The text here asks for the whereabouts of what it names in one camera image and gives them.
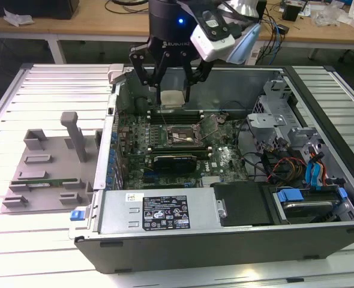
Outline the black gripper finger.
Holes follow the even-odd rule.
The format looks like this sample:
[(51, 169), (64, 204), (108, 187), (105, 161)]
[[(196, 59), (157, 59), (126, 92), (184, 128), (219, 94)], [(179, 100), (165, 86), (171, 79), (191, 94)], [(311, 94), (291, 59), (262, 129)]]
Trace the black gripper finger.
[(213, 68), (213, 62), (201, 60), (199, 66), (193, 70), (191, 60), (185, 52), (181, 52), (181, 64), (185, 72), (184, 80), (184, 98), (185, 101), (190, 100), (191, 87), (197, 83), (205, 82)]
[(156, 103), (161, 104), (161, 81), (168, 65), (168, 52), (161, 54), (161, 60), (155, 62), (155, 67), (152, 74), (149, 74), (143, 67), (146, 52), (148, 52), (148, 46), (143, 44), (141, 46), (132, 47), (130, 49), (129, 58), (132, 66), (143, 86), (148, 85), (150, 88), (155, 88)]

